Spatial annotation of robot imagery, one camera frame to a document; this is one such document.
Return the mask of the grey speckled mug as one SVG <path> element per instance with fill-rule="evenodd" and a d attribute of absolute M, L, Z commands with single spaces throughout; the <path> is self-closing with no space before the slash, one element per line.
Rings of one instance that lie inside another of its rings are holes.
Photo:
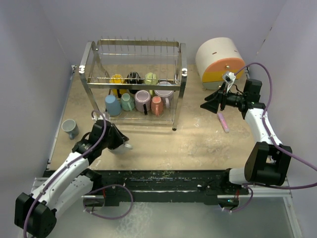
<path fill-rule="evenodd" d="M 112 154 L 119 155 L 119 154 L 124 154 L 132 149 L 133 149 L 132 145 L 130 145 L 129 143 L 124 143 L 115 149 L 108 148 L 108 151 L 111 152 Z"/>

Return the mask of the blue cup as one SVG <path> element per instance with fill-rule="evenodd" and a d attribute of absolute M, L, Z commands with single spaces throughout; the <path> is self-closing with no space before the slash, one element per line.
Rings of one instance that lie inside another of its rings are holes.
<path fill-rule="evenodd" d="M 110 116 L 118 116 L 121 114 L 120 102 L 114 95 L 107 95 L 105 97 L 106 111 Z"/>

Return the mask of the teal cup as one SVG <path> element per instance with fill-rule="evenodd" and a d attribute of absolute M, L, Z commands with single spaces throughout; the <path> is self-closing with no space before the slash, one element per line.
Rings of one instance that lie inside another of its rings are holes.
<path fill-rule="evenodd" d="M 134 99 L 128 93 L 122 94 L 120 103 L 124 111 L 133 111 L 135 108 Z"/>

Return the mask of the lilac mug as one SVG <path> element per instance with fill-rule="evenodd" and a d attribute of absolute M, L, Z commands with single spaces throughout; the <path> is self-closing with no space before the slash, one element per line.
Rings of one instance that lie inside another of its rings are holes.
<path fill-rule="evenodd" d="M 155 94 L 161 97 L 166 108 L 170 108 L 170 104 L 173 100 L 173 90 L 154 90 Z"/>

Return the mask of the purple mug black handle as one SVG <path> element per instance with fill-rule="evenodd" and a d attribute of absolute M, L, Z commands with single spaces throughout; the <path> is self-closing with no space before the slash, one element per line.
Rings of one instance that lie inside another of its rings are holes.
<path fill-rule="evenodd" d="M 135 107 L 139 112 L 148 115 L 148 111 L 151 109 L 151 95 L 148 91 L 139 90 L 135 94 Z"/>

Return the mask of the small grey cup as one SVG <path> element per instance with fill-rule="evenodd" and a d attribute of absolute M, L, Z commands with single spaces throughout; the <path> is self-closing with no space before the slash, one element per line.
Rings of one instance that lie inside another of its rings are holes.
<path fill-rule="evenodd" d="M 64 132 L 68 134 L 70 140 L 73 140 L 79 134 L 77 123 L 73 119 L 65 120 L 62 123 L 61 128 Z"/>

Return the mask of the salmon pink mug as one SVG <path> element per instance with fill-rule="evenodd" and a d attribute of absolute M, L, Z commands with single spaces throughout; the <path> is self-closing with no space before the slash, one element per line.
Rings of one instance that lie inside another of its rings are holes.
<path fill-rule="evenodd" d="M 154 96 L 151 102 L 151 110 L 155 116 L 160 116 L 163 113 L 163 101 L 160 96 Z"/>

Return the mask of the yellow mug black handle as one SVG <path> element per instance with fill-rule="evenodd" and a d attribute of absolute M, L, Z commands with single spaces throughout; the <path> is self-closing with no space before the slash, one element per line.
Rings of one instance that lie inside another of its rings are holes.
<path fill-rule="evenodd" d="M 110 83 L 114 83 L 114 84 L 125 84 L 126 80 L 123 79 L 122 75 L 120 74 L 114 74 L 111 79 L 110 79 Z M 126 89 L 112 89 L 111 90 L 113 95 L 117 96 L 118 98 L 121 98 L 121 96 L 127 92 Z"/>

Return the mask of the black mug white interior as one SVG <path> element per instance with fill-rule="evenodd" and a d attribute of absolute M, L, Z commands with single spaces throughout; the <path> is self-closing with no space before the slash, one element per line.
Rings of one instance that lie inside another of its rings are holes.
<path fill-rule="evenodd" d="M 144 84 L 144 80 L 140 77 L 139 73 L 137 72 L 130 72 L 127 75 L 127 83 L 128 84 Z M 137 89 L 128 89 L 129 93 L 133 96 L 138 92 Z"/>

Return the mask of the metal dish rack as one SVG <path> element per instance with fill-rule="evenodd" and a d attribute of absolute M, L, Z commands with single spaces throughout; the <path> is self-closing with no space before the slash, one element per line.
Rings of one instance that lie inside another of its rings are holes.
<path fill-rule="evenodd" d="M 103 96 L 110 95 L 112 89 L 173 90 L 170 108 L 164 107 L 161 116 L 151 112 L 144 115 L 136 109 L 110 117 L 119 125 L 168 126 L 176 131 L 185 93 L 187 69 L 186 44 L 170 40 L 99 39 L 88 41 L 78 67 L 81 83 L 93 109 L 99 105 L 93 94 L 101 89 Z M 144 80 L 149 72 L 157 75 L 157 85 L 128 84 L 130 72 L 139 73 Z M 122 75 L 125 84 L 110 83 L 114 74 Z"/>

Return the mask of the lime green mug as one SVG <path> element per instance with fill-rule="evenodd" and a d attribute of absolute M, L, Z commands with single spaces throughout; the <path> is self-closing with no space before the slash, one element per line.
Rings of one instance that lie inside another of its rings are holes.
<path fill-rule="evenodd" d="M 146 85 L 157 85 L 157 75 L 155 73 L 149 72 L 145 75 L 144 83 Z"/>

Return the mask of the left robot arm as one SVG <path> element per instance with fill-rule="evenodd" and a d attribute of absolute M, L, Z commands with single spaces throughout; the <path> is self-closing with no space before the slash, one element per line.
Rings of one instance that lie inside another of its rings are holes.
<path fill-rule="evenodd" d="M 24 237 L 47 237 L 58 218 L 82 195 L 102 189 L 101 175 L 88 167 L 104 149 L 116 154 L 131 150 L 129 138 L 115 124 L 99 119 L 72 148 L 65 162 L 30 194 L 21 193 L 15 202 L 14 223 Z"/>

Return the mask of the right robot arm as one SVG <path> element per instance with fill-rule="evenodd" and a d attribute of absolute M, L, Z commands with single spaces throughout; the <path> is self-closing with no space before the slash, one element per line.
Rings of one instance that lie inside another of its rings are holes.
<path fill-rule="evenodd" d="M 242 118 L 249 125 L 255 145 L 243 168 L 228 169 L 228 177 L 220 182 L 221 190 L 226 194 L 232 194 L 238 184 L 262 183 L 264 185 L 283 185 L 289 168 L 291 157 L 279 151 L 273 144 L 281 146 L 282 149 L 291 153 L 289 146 L 284 146 L 273 133 L 268 133 L 263 125 L 265 120 L 270 131 L 270 123 L 267 114 L 263 114 L 265 104 L 260 103 L 260 90 L 262 82 L 255 79 L 246 80 L 244 90 L 241 94 L 226 90 L 226 83 L 205 97 L 205 102 L 200 105 L 214 114 L 218 110 L 224 110 L 226 106 L 237 108 Z"/>

